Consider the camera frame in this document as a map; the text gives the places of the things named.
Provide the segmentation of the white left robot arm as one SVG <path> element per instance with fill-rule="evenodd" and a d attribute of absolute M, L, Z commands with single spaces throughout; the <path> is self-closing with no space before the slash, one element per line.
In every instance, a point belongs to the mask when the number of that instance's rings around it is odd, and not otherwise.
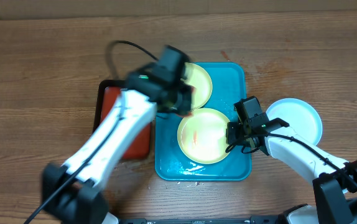
<path fill-rule="evenodd" d="M 166 68 L 131 72 L 121 94 L 89 140 L 61 167 L 42 173 L 44 210 L 62 223 L 119 223 L 109 211 L 103 190 L 116 164 L 157 113 L 187 115 L 192 88 L 187 73 Z"/>

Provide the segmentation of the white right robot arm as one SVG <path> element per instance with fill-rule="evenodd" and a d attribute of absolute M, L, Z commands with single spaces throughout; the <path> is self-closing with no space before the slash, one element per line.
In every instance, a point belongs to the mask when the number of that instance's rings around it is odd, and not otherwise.
<path fill-rule="evenodd" d="M 236 146 L 262 151 L 287 164 L 313 187 L 315 205 L 292 207 L 276 223 L 357 223 L 357 160 L 335 157 L 300 137 L 280 118 L 272 121 L 229 122 L 230 152 Z"/>

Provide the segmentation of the light blue plate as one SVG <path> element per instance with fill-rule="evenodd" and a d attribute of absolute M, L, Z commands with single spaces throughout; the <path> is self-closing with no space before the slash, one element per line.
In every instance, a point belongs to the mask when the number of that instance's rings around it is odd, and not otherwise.
<path fill-rule="evenodd" d="M 305 101 L 284 98 L 270 105 L 266 114 L 270 120 L 280 118 L 289 123 L 298 135 L 314 145 L 322 138 L 322 119 L 314 107 Z"/>

